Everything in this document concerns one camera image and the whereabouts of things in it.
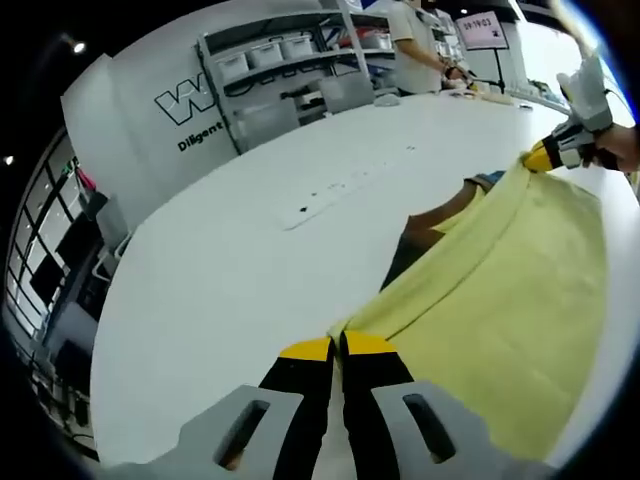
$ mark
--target white storage box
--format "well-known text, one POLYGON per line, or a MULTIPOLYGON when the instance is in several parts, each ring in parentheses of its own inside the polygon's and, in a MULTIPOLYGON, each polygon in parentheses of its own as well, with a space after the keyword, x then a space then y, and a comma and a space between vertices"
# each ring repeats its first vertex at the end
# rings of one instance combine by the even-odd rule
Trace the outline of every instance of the white storage box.
POLYGON ((253 68, 268 67, 282 61, 280 42, 271 42, 249 50, 249 61, 253 68))
POLYGON ((287 38, 280 43, 280 47, 282 48, 284 58, 287 60, 313 55, 310 35, 287 38))
POLYGON ((218 61, 220 74, 225 81, 233 80, 249 71, 247 56, 244 53, 237 53, 218 61))

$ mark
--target person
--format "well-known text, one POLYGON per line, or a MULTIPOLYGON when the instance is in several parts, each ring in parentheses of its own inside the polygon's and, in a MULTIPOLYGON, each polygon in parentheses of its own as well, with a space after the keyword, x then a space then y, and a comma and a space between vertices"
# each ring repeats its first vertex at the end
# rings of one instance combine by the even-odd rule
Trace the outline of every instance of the person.
POLYGON ((396 0, 387 12, 396 54, 396 85, 403 96, 440 91, 442 75, 449 80, 465 76, 461 68, 439 58, 431 31, 438 19, 420 4, 420 0, 396 0))
POLYGON ((618 169, 631 173, 640 169, 640 140, 636 129, 613 124, 596 138, 596 147, 608 150, 618 157, 618 169))

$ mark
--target wall logo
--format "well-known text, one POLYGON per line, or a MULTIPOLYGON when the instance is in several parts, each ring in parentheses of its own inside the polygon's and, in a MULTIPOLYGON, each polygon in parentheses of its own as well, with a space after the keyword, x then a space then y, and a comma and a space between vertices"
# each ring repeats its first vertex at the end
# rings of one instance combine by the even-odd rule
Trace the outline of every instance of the wall logo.
POLYGON ((167 90, 153 101, 176 125, 182 125, 191 120, 194 109, 204 112, 215 105, 202 72, 196 77, 183 80, 173 91, 167 90))
POLYGON ((222 122, 217 122, 215 125, 211 125, 209 128, 207 128, 206 130, 203 130, 202 132, 199 132, 196 134, 192 133, 187 138, 185 138, 182 142, 178 142, 178 148, 180 149, 181 152, 184 152, 189 147, 200 145, 205 138, 207 138, 210 135, 213 135, 215 132, 217 132, 218 130, 222 130, 223 128, 224 126, 222 125, 222 122))

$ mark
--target yellow towel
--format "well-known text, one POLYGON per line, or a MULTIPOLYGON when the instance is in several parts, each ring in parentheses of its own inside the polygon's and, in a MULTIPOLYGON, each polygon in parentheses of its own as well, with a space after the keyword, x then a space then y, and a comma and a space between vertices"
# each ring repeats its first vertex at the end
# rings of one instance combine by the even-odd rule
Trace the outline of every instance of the yellow towel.
POLYGON ((605 313, 598 200, 519 163, 409 270, 335 325, 381 335, 416 380, 544 459, 580 397, 605 313))

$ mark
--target white tabletop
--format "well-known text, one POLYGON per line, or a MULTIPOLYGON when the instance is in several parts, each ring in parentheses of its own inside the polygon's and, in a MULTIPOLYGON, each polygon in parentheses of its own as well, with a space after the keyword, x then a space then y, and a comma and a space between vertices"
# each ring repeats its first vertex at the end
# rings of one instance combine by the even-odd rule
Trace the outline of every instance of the white tabletop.
MULTIPOLYGON (((466 176, 508 168, 562 120, 539 105, 405 98, 300 128, 173 198, 136 232, 100 320, 91 411, 101 460, 146 462, 172 448, 185 422, 257 385, 284 347, 371 300, 409 214, 443 203, 466 176), (397 163, 283 228, 310 192, 381 159, 397 163)), ((610 290, 599 360, 552 464, 608 404, 640 317, 640 213, 626 179, 595 167, 560 175, 602 198, 610 290)))

